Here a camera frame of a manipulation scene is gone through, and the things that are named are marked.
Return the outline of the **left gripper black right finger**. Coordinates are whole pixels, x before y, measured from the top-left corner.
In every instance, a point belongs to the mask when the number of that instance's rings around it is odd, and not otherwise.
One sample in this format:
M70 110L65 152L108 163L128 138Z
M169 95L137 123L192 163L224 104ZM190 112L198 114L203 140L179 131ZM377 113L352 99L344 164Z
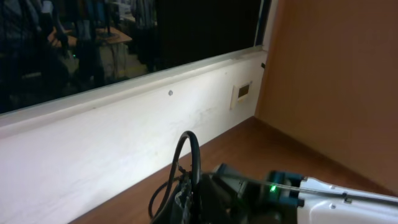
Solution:
M226 212L226 207L221 203L221 197L216 187L207 174L203 174L199 187L200 206L199 214L202 223L212 224L237 224Z

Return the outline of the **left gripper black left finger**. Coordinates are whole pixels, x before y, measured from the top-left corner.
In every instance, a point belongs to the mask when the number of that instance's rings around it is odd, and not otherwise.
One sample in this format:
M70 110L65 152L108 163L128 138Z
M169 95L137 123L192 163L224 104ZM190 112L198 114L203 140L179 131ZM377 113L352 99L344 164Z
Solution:
M192 187L189 182L178 184L165 207L150 221L151 224L189 224Z

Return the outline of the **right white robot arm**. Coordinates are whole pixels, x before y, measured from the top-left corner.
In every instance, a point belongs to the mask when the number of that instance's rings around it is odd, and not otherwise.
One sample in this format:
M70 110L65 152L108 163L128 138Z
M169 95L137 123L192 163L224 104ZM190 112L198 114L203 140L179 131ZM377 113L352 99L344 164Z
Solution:
M238 223L397 223L397 198L272 170L263 180L222 164L211 176Z

